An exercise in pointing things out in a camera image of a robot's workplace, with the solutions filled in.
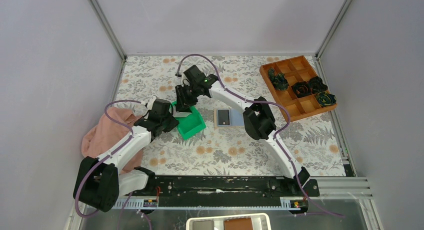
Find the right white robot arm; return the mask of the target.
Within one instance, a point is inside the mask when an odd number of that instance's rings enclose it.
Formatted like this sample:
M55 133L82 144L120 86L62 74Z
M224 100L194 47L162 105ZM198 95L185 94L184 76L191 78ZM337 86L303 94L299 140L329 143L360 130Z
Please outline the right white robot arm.
M184 71L181 84L176 88L176 111L184 112L198 102L199 96L219 100L239 111L243 116L244 129L254 140L258 140L273 154L287 179L291 195L299 196L307 188L310 174L287 150L276 127L275 117L270 109L272 102L264 97L256 99L243 96L226 87L217 74L205 75L193 65Z

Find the beige blue card holder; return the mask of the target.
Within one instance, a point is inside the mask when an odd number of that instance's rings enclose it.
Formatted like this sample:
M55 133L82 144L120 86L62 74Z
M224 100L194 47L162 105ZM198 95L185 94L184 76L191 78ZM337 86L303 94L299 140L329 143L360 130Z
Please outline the beige blue card holder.
M214 127L215 128L225 128L225 127L244 127L244 119L242 113L239 111L230 108L230 126L217 126L217 110L214 109Z

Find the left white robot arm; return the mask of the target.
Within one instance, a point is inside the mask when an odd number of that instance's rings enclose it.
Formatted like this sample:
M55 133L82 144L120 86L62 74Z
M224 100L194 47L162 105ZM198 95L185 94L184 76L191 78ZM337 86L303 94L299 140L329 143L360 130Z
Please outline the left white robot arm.
M121 173L125 165L144 147L163 132L170 132L179 122L174 118L171 102L163 99L150 99L145 103L147 114L137 120L133 126L105 116L129 130L126 136L113 147L97 157L85 157L79 166L73 197L75 210L85 217L79 209L79 203L94 207L96 211L109 211L118 198L134 191L150 195L157 190L154 172L135 167L130 172Z

